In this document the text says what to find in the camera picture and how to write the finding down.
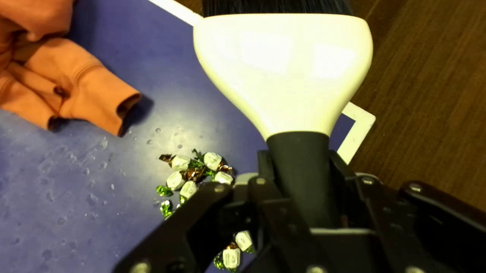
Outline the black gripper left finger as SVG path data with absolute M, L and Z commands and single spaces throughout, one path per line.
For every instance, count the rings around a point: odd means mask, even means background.
M 239 230 L 250 230 L 254 212 L 247 204 L 244 172 L 233 184 L 206 181 L 175 212 L 144 236 L 112 273 L 203 273 Z

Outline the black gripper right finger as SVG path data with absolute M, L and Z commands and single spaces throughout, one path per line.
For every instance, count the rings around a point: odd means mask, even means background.
M 390 273 L 486 273 L 486 213 L 420 180 L 394 190 L 356 174 Z

